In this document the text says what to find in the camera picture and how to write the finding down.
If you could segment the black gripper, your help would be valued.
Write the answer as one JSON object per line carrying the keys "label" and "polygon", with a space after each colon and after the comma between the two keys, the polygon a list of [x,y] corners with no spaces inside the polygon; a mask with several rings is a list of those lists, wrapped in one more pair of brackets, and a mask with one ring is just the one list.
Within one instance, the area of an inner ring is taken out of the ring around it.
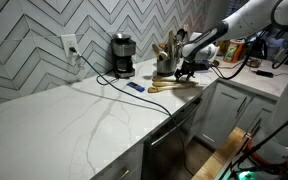
{"label": "black gripper", "polygon": [[183,60],[181,68],[175,71],[174,76],[176,81],[178,81],[181,76],[186,75],[186,80],[190,82],[190,78],[194,75],[194,72],[194,63]]}

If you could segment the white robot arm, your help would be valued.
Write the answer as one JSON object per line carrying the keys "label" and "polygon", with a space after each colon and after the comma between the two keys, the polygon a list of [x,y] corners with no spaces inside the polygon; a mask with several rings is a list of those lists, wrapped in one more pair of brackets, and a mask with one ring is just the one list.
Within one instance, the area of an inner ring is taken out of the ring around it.
{"label": "white robot arm", "polygon": [[196,54],[217,40],[239,39],[272,25],[288,32],[288,0],[249,0],[240,9],[221,20],[213,28],[186,43],[182,49],[184,61],[175,71],[175,78],[187,79],[197,71]]}

